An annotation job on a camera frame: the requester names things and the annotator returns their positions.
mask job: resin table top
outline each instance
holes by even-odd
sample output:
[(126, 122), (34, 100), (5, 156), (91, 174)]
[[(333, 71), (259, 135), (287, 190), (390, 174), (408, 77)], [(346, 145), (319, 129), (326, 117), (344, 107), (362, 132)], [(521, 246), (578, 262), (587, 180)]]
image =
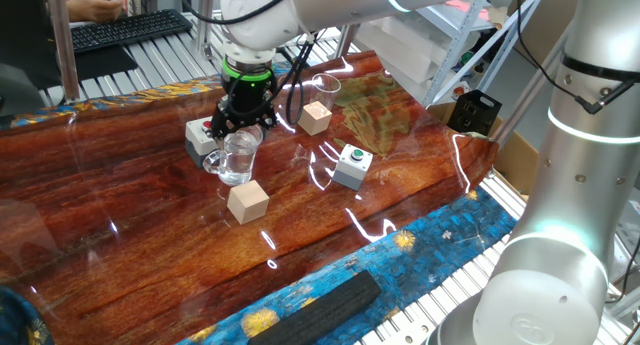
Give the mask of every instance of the resin table top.
[[(342, 83), (329, 129), (270, 131), (253, 172), (269, 207), (245, 225), (184, 148), (220, 88), (0, 132), (0, 284), (57, 345), (173, 344), (452, 202), (493, 164), (496, 144), (430, 116), (374, 53), (304, 77), (319, 72)], [(331, 182), (345, 144), (374, 153), (358, 191)]]

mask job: green button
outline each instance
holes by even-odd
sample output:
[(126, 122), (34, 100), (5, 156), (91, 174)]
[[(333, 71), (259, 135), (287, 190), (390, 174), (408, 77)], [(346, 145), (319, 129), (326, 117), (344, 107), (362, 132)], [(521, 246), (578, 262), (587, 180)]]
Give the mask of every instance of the green button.
[(362, 152), (362, 150), (360, 149), (355, 149), (351, 153), (351, 158), (355, 161), (360, 161), (362, 160), (363, 157), (364, 157), (364, 152)]

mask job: green ring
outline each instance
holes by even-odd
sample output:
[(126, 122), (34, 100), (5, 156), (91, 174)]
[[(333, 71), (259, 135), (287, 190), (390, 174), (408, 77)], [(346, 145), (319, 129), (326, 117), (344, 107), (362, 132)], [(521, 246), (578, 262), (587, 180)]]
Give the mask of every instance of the green ring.
[[(229, 67), (229, 64), (227, 64), (227, 59), (225, 59), (224, 62), (222, 63), (222, 71), (226, 72), (232, 77), (235, 77), (236, 79), (239, 78), (241, 75), (239, 72)], [(270, 77), (271, 77), (271, 73), (267, 72), (266, 74), (262, 74), (262, 75), (245, 75), (240, 80), (241, 81), (262, 81), (262, 80), (267, 80)]]

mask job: cable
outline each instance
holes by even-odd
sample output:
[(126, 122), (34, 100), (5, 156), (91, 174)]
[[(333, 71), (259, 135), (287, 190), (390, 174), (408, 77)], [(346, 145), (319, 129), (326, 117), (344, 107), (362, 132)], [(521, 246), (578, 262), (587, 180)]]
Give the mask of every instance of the cable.
[(633, 327), (633, 330), (631, 331), (631, 334), (629, 334), (629, 336), (627, 336), (627, 338), (622, 343), (622, 345), (629, 345), (629, 343), (631, 342), (631, 339), (633, 339), (633, 336), (638, 332), (638, 328), (640, 328), (640, 321), (638, 321), (636, 326)]
[(629, 280), (629, 274), (631, 273), (631, 268), (633, 267), (633, 261), (635, 260), (636, 255), (638, 255), (638, 250), (640, 250), (640, 237), (638, 237), (636, 248), (633, 249), (633, 254), (631, 255), (631, 259), (629, 259), (629, 264), (627, 264), (627, 270), (624, 273), (624, 281), (622, 282), (622, 291), (620, 292), (620, 296), (618, 296), (618, 298), (615, 300), (607, 301), (607, 304), (615, 304), (618, 301), (622, 300), (622, 298), (624, 297), (625, 292), (627, 291), (627, 280)]
[(289, 90), (289, 94), (287, 95), (287, 103), (285, 105), (285, 115), (287, 117), (287, 122), (289, 123), (290, 126), (295, 126), (300, 120), (300, 117), (302, 116), (302, 111), (298, 110), (298, 115), (296, 117), (296, 120), (291, 120), (291, 102), (293, 101), (293, 95), (296, 91), (295, 84), (298, 84), (300, 85), (300, 105), (302, 106), (302, 104), (304, 103), (304, 86), (300, 81), (300, 75), (302, 75), (302, 67), (303, 67), (302, 64), (305, 64), (307, 62), (307, 59), (311, 54), (311, 49), (313, 48), (314, 43), (315, 42), (308, 43), (306, 52), (301, 53), (301, 55), (298, 57), (300, 59), (300, 65), (299, 65), (300, 68), (295, 73), (293, 81), (291, 81), (291, 90)]
[(233, 24), (237, 24), (237, 23), (241, 23), (243, 21), (247, 21), (255, 16), (258, 16), (260, 14), (262, 14), (263, 12), (271, 9), (272, 7), (278, 5), (282, 0), (271, 0), (270, 2), (268, 2), (267, 4), (263, 5), (262, 7), (246, 14), (246, 15), (242, 15), (240, 17), (237, 17), (235, 19), (230, 19), (230, 20), (218, 20), (218, 19), (212, 19), (210, 17), (204, 16), (200, 13), (198, 13), (192, 6), (191, 4), (189, 4), (189, 2), (187, 0), (181, 0), (182, 4), (184, 5), (184, 7), (189, 10), (190, 13), (193, 14), (193, 16), (195, 16), (196, 18), (198, 18), (199, 20), (202, 20), (204, 22), (210, 23), (210, 24), (217, 24), (217, 25), (233, 25)]
[(518, 41), (520, 42), (520, 45), (522, 45), (522, 48), (524, 49), (525, 53), (527, 53), (529, 59), (531, 60), (531, 62), (534, 64), (534, 66), (540, 70), (540, 72), (542, 72), (542, 75), (544, 75), (544, 77), (556, 88), (558, 88), (558, 90), (564, 92), (565, 94), (571, 96), (572, 98), (574, 98), (577, 102), (581, 103), (580, 100), (578, 99), (582, 99), (581, 97), (577, 96), (576, 94), (572, 93), (571, 91), (561, 87), (560, 85), (558, 85), (552, 78), (551, 76), (549, 76), (549, 74), (547, 74), (547, 72), (544, 70), (544, 68), (542, 67), (542, 65), (540, 65), (540, 63), (533, 57), (533, 55), (531, 54), (531, 52), (529, 51), (529, 49), (527, 48), (527, 45), (525, 45), (524, 40), (522, 39), (522, 0), (516, 0), (517, 5), (518, 5), (518, 26), (517, 26), (517, 31), (518, 31)]

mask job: white box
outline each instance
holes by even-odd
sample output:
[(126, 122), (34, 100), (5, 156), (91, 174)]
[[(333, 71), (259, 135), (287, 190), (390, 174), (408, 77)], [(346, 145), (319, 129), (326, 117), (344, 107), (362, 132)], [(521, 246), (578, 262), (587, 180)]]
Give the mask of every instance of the white box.
[(373, 155), (371, 153), (347, 144), (340, 153), (332, 180), (353, 190), (358, 190), (372, 161)]
[(204, 126), (204, 123), (211, 121), (211, 118), (212, 116), (209, 116), (189, 121), (185, 129), (185, 136), (187, 140), (193, 144), (193, 147), (200, 156), (208, 155), (218, 148), (218, 145), (213, 138), (207, 135), (206, 127)]

